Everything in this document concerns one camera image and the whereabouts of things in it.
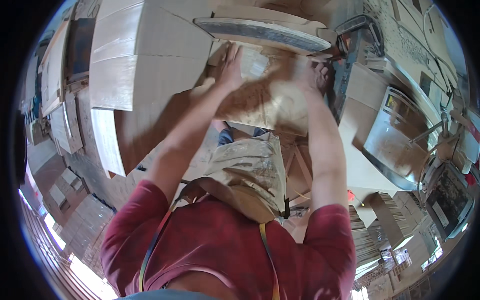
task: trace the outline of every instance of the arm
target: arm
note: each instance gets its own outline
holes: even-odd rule
[[[299,88],[308,108],[309,152],[312,158],[312,209],[340,204],[348,209],[347,165],[336,121],[320,89],[325,87],[328,69],[323,63],[305,68]]]
[[[162,142],[162,148],[150,167],[146,179],[159,187],[173,200],[180,180],[204,140],[210,122],[223,99],[242,84],[240,76],[241,47],[231,44],[218,68],[215,84],[202,95],[194,107],[182,116],[179,123]]]
[[[308,108],[309,152],[312,157],[312,204],[303,245],[305,269],[315,278],[329,265],[341,299],[346,299],[355,278],[356,254],[350,227],[347,199],[347,165],[336,121],[325,104],[322,89],[328,69],[319,63],[305,68],[300,88]],[[318,281],[307,284],[313,291]]]

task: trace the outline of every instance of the window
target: window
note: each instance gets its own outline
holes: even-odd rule
[[[442,256],[442,254],[444,253],[444,251],[442,250],[442,247],[440,246],[440,241],[438,240],[437,237],[435,237],[435,242],[437,243],[437,248],[435,248],[435,251],[430,256],[430,258],[426,262],[422,263],[421,265],[422,272],[425,272],[425,270],[427,270],[427,267],[433,264],[434,262],[436,262],[437,259],[439,259],[440,256]]]
[[[60,249],[64,249],[66,243],[61,239],[61,237],[53,230],[53,225],[55,225],[55,220],[52,218],[50,214],[47,214],[44,219],[45,225],[47,226],[48,230],[50,231],[51,235],[55,242],[57,242]]]
[[[361,287],[360,291],[352,290],[350,292],[352,300],[368,300],[368,292],[366,287]]]

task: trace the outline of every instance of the wooden plank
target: wooden plank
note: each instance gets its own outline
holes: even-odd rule
[[[48,55],[50,54],[52,48],[54,47],[55,43],[57,42],[57,40],[59,40],[61,42],[61,40],[63,39],[63,31],[66,29],[66,26],[67,26],[67,23],[68,21],[63,21],[60,26],[57,28],[57,31],[55,32],[55,34],[52,36],[52,39],[50,40],[50,42],[48,43],[48,46],[47,46],[47,49],[45,50],[45,53],[43,54],[43,58],[42,58],[42,61],[40,62],[40,65],[44,65],[45,62],[47,61],[47,58],[48,58]]]
[[[103,169],[126,176],[114,126],[113,110],[91,109],[90,112],[98,155],[100,156]]]
[[[301,168],[301,171],[303,173],[303,176],[305,177],[305,180],[307,181],[307,185],[308,185],[309,189],[311,190],[312,189],[312,182],[313,182],[312,174],[310,173],[310,170],[308,169],[308,166],[305,163],[305,159],[303,158],[303,155],[300,152],[300,149],[298,148],[298,146],[295,146],[295,157],[297,158],[297,160],[300,164],[300,168]]]
[[[63,64],[69,22],[63,22],[50,41],[42,59],[42,114],[44,117],[64,101]]]
[[[50,126],[53,137],[58,141],[60,147],[72,154],[82,148],[83,143],[78,126],[75,95],[67,94],[66,98],[65,105],[72,137],[68,133],[63,107],[57,108],[51,113]]]
[[[198,18],[193,21],[215,38],[271,46],[300,55],[309,55],[331,47],[317,36],[276,24],[229,18]]]
[[[285,174],[288,176],[288,171],[290,170],[290,166],[292,165],[293,158],[295,157],[295,148],[290,148],[290,155],[288,156],[287,164],[285,165]]]
[[[352,66],[345,95],[379,111],[387,87],[388,83],[385,79],[364,65],[355,62]]]
[[[193,88],[204,71],[212,39],[179,16],[200,2],[102,3],[106,8],[99,13],[90,60],[91,108],[133,111],[159,95]],[[205,8],[194,14],[209,15]]]

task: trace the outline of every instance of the stack of wooden boards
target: stack of wooden boards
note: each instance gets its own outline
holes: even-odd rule
[[[82,260],[89,249],[90,244],[97,241],[97,237],[103,229],[110,223],[113,217],[113,211],[101,204],[101,202],[92,195],[87,195],[80,202],[78,207],[72,213],[66,224],[59,226],[57,232],[66,243],[66,253],[75,254]]]
[[[66,92],[65,78],[68,38],[76,6],[70,9],[67,19],[58,27],[38,66],[42,94],[40,117],[50,115],[52,138],[59,155],[62,155],[60,148],[72,154],[83,147],[75,95]]]
[[[380,252],[375,247],[365,224],[360,219],[355,208],[349,205],[350,225],[357,255],[356,277],[360,277],[378,265]]]
[[[260,84],[264,85],[260,92],[255,92],[259,90],[260,84],[246,83],[251,87],[245,89],[248,93],[232,95],[218,113],[224,120],[271,129],[287,128],[287,131],[290,129],[296,134],[306,135],[306,110],[301,109],[305,107],[295,102],[295,92],[294,95],[291,95],[291,92],[288,94],[292,85],[266,82],[269,75],[273,76],[275,73],[274,65],[270,66],[271,59],[268,55],[278,58],[285,56],[283,53],[288,53],[286,62],[295,62],[297,58],[290,51],[306,55],[327,49],[335,42],[336,34],[319,22],[256,7],[218,7],[215,18],[209,18],[211,12],[207,0],[102,2],[91,53],[90,103],[96,144],[108,177],[114,174],[129,174],[165,137],[171,128],[168,124],[165,127],[165,123],[172,121],[171,116],[179,117],[188,108],[191,102],[190,92],[180,94],[183,103],[173,104],[171,97],[195,86],[210,57],[212,46],[212,37],[194,25],[194,19],[205,26],[207,23],[211,24],[211,21],[218,21],[217,16],[222,17],[225,22],[237,19],[240,20],[236,21],[237,24],[246,25],[250,29],[250,25],[260,24],[264,30],[273,30],[276,37],[287,34],[287,37],[293,38],[292,33],[295,33],[302,37],[304,46],[307,41],[313,41],[316,48],[293,49],[281,47],[278,43],[273,45],[265,42],[265,39],[244,40],[254,43],[250,52],[253,56],[246,55],[247,60],[250,59],[246,61],[246,64],[250,64],[246,72],[257,78],[262,77],[263,83]],[[236,35],[236,39],[231,36],[223,38],[241,41],[240,36]],[[284,39],[287,40],[289,45],[292,45],[292,39]],[[265,89],[265,86],[269,85],[272,92]],[[199,94],[205,88],[206,86],[200,87],[192,93]],[[268,100],[262,101],[261,97],[265,94],[268,94]],[[239,113],[238,108],[241,103],[245,106],[245,99],[249,99],[247,106],[250,109],[247,114],[243,111]],[[272,109],[280,107],[281,110],[271,109],[270,114],[262,114],[258,107],[264,107],[267,102],[272,103]],[[171,106],[175,107],[173,113],[169,110]],[[296,113],[298,110],[302,110],[301,115]],[[261,115],[268,118],[260,118],[260,122],[254,124],[253,117]],[[282,120],[289,120],[293,125],[283,126]]]
[[[408,226],[405,216],[388,194],[375,193],[369,203],[377,215],[392,249],[401,248],[413,237],[412,229]]]
[[[87,194],[82,179],[66,168],[44,195],[43,202],[55,221],[64,225]]]

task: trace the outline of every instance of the apron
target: apron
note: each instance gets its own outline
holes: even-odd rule
[[[146,265],[177,202],[185,199],[192,203],[207,193],[259,223],[260,236],[274,271],[272,299],[280,299],[278,276],[267,244],[265,224],[285,215],[288,204],[285,201],[286,180],[280,141],[271,132],[218,147],[204,176],[183,188],[148,247],[140,269],[139,290],[144,290]]]

